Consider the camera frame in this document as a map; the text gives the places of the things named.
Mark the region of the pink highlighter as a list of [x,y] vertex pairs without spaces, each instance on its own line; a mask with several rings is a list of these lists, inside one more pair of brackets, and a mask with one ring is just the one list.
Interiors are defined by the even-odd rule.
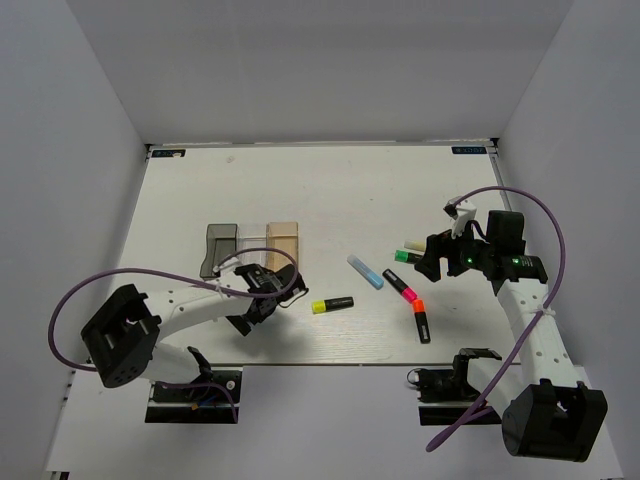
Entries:
[[382,275],[408,303],[413,303],[418,298],[416,292],[391,269],[384,270]]

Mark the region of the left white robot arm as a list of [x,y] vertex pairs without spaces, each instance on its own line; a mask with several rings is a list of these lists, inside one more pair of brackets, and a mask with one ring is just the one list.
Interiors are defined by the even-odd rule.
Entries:
[[166,339],[220,319],[246,336],[281,304],[306,291],[291,264],[276,272],[259,264],[229,266],[204,288],[143,293],[127,284],[98,309],[81,338],[104,387],[144,378],[177,384],[188,398],[199,399],[211,387],[206,358],[195,347],[174,347]]

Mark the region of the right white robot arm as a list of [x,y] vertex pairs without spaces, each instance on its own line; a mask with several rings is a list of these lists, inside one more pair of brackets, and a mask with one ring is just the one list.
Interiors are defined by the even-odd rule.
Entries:
[[426,240],[415,268],[431,281],[477,270],[491,283],[516,341],[516,355],[463,348],[448,370],[416,369],[407,377],[423,403],[466,401],[491,408],[513,456],[572,462],[588,459],[608,410],[605,395],[586,386],[574,367],[553,313],[542,261],[525,252],[522,214],[492,210],[480,230],[475,208],[449,207],[451,229]]

